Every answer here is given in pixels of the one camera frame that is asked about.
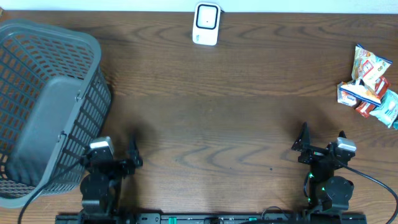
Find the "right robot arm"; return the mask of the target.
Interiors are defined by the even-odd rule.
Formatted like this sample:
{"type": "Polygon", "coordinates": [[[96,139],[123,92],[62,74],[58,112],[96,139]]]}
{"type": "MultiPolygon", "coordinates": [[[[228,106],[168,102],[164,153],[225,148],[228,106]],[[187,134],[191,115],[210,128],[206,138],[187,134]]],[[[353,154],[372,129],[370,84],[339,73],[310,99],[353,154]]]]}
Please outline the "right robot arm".
{"type": "Polygon", "coordinates": [[[346,178],[335,175],[335,171],[347,165],[355,156],[354,141],[341,131],[327,147],[313,146],[308,125],[304,122],[292,150],[300,153],[299,163],[310,166],[307,177],[309,186],[305,190],[310,213],[337,215],[347,210],[354,185],[346,178]]]}

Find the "red candy bar wrapper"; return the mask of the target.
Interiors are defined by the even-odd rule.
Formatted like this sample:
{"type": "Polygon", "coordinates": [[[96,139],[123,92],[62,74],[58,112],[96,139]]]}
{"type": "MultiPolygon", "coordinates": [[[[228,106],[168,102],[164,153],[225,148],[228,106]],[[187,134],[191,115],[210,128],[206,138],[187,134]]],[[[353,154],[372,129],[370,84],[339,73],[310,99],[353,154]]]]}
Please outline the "red candy bar wrapper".
{"type": "Polygon", "coordinates": [[[370,117],[370,112],[373,111],[377,105],[376,105],[376,100],[381,101],[383,96],[386,94],[387,90],[390,87],[390,82],[385,78],[384,76],[381,76],[376,80],[375,84],[375,99],[371,100],[363,100],[356,108],[355,110],[363,117],[368,118],[370,117]]]}

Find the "yellow snack bag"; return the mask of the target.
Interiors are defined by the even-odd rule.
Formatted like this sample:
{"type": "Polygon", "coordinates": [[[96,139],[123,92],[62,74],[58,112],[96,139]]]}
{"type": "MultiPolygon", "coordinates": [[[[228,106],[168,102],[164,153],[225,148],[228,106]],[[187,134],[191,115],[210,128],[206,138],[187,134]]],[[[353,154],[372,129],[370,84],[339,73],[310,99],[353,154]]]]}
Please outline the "yellow snack bag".
{"type": "MultiPolygon", "coordinates": [[[[379,57],[366,50],[362,45],[357,44],[351,72],[352,80],[347,82],[354,91],[357,99],[361,101],[375,99],[374,89],[376,80],[383,76],[391,65],[391,60],[379,57]]],[[[376,105],[380,106],[381,101],[376,100],[376,105]]]]}

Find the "green white packet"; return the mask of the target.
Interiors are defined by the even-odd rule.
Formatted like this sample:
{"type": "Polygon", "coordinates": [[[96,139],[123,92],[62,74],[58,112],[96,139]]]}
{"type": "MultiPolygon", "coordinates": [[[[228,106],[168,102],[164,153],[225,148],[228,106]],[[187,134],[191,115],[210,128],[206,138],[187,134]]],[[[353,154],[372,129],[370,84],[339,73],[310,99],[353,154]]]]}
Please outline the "green white packet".
{"type": "Polygon", "coordinates": [[[390,128],[397,118],[397,93],[387,90],[381,100],[381,105],[374,108],[370,115],[390,128]]]}

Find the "teal mouthwash bottle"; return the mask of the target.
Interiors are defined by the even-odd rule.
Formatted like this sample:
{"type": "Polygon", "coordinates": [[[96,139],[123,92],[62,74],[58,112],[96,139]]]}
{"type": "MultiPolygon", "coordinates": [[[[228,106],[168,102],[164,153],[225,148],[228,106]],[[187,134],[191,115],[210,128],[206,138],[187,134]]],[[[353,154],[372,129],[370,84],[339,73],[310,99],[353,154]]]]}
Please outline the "teal mouthwash bottle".
{"type": "Polygon", "coordinates": [[[392,125],[395,130],[398,130],[398,120],[394,121],[392,125]]]}

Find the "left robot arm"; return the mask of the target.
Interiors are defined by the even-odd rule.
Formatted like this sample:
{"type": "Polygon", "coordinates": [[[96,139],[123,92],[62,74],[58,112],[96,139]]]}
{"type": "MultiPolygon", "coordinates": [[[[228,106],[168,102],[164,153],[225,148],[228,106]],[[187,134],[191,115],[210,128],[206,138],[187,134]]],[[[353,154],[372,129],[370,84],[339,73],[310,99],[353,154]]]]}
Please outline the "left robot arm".
{"type": "Polygon", "coordinates": [[[86,148],[82,166],[88,175],[80,184],[82,207],[80,223],[135,223],[130,212],[119,208],[123,180],[143,166],[136,139],[129,140],[127,158],[115,159],[109,136],[92,140],[86,148]]]}

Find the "orange small box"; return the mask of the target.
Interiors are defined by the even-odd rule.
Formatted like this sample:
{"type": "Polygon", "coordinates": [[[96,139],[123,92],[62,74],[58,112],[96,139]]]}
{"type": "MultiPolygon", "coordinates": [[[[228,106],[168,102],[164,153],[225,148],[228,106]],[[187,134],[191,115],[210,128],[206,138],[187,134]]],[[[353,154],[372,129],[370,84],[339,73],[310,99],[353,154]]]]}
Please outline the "orange small box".
{"type": "Polygon", "coordinates": [[[351,86],[345,82],[337,85],[337,102],[347,106],[356,106],[360,103],[351,86]]]}

